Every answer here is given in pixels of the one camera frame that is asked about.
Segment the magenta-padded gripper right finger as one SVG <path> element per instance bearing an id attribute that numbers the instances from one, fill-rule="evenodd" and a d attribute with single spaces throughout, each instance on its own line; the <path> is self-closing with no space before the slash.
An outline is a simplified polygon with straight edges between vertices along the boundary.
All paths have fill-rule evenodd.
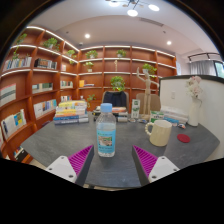
<path id="1" fill-rule="evenodd" d="M 138 146 L 132 146 L 132 157 L 142 186 L 179 171 L 166 156 L 156 157 Z"/>

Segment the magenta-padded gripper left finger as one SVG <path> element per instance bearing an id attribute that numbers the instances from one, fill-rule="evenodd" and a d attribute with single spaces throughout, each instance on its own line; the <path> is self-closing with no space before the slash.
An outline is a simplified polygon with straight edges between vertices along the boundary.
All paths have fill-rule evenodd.
<path id="1" fill-rule="evenodd" d="M 93 156 L 94 146 L 90 145 L 70 156 L 59 156 L 46 170 L 78 186 L 83 186 Z"/>

